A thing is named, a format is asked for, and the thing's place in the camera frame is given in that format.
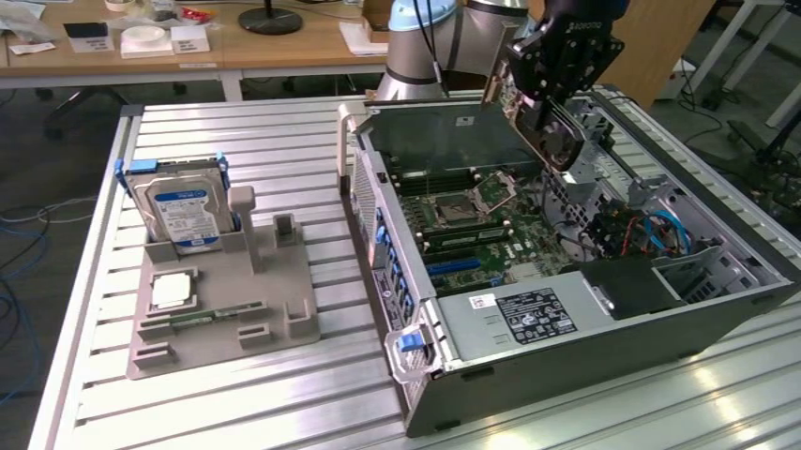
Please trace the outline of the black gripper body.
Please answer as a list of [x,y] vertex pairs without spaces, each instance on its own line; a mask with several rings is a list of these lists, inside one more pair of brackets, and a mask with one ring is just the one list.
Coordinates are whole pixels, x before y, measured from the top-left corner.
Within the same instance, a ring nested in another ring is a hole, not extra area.
[[627,11],[627,0],[555,0],[544,2],[540,28],[546,33],[584,31],[607,35]]

